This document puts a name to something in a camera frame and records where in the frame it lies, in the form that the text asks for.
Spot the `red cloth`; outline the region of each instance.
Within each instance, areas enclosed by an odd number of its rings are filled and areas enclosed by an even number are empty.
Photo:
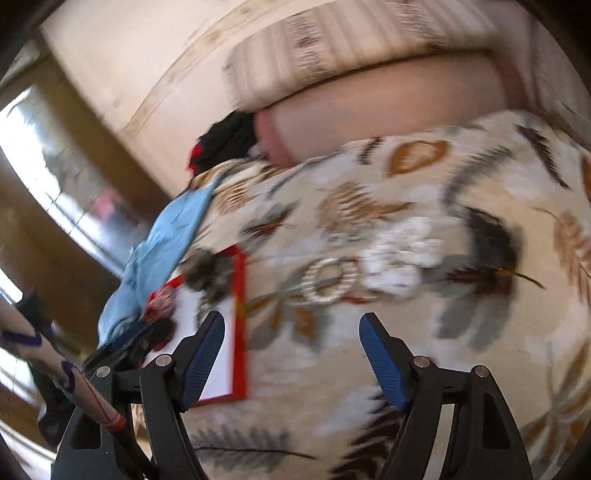
[[[191,155],[189,157],[189,166],[187,167],[187,170],[191,170],[193,172],[193,174],[195,175],[197,172],[197,157],[199,155],[201,155],[201,152],[203,151],[203,147],[201,146],[201,142],[197,142],[197,145],[195,145],[193,147],[193,149],[191,150]]]
[[[170,317],[173,311],[174,288],[170,285],[164,285],[151,293],[143,317],[145,320],[153,322],[160,318]]]

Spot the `blue gripper pad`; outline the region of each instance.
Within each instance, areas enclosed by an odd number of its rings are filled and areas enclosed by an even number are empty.
[[[225,333],[223,316],[219,312],[212,313],[215,318],[183,375],[184,390],[178,401],[181,411],[187,411],[199,400],[222,346]]]
[[[375,317],[373,314],[366,313],[361,317],[359,321],[359,339],[365,354],[368,356],[371,368],[378,379],[379,386],[384,392],[386,401],[403,411],[408,404],[408,399],[404,394],[402,373],[383,343],[384,333],[386,333],[387,339],[390,336],[377,320],[377,317],[373,320],[372,316]],[[382,335],[378,334],[376,328],[383,330]]]

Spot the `beige wall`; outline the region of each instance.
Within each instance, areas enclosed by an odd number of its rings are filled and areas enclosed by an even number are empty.
[[[175,195],[195,139],[232,110],[231,47],[326,1],[67,0],[42,31],[93,110]]]

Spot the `black cloth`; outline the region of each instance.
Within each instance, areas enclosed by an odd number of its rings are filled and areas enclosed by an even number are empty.
[[[199,138],[201,149],[190,166],[198,175],[226,160],[246,157],[255,143],[254,113],[234,111]]]
[[[21,301],[15,303],[14,306],[21,315],[28,320],[35,331],[42,334],[47,340],[49,340],[49,343],[51,343],[53,348],[57,348],[59,351],[59,347],[56,347],[55,335],[51,329],[53,320],[47,316],[45,312],[45,303],[39,295],[37,295],[37,292],[32,291],[26,294]]]

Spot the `floral pattern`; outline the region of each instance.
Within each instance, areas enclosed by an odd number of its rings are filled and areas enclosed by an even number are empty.
[[[429,238],[431,222],[426,217],[409,217],[376,236],[361,253],[361,282],[370,290],[409,298],[420,285],[421,268],[441,263],[443,240]]]
[[[222,215],[227,215],[255,199],[256,195],[250,195],[246,191],[245,183],[245,181],[240,181],[216,195],[213,207]]]
[[[401,414],[367,390],[375,377],[358,333],[366,312],[442,368],[486,365],[536,480],[572,451],[591,417],[591,156],[529,113],[497,112],[474,125],[355,142],[286,171],[253,168],[240,188],[254,200],[223,215],[210,209],[194,244],[244,247],[249,349],[248,398],[184,415],[210,478],[375,478]],[[510,181],[515,172],[519,182]],[[411,216],[436,219],[428,237],[443,241],[442,263],[420,266],[411,298],[368,295],[358,284],[331,304],[306,301],[309,265],[356,258],[363,275],[362,252]],[[371,224],[371,234],[329,241],[352,219]],[[330,291],[340,278],[326,271],[317,288]],[[259,442],[261,432],[268,439]]]

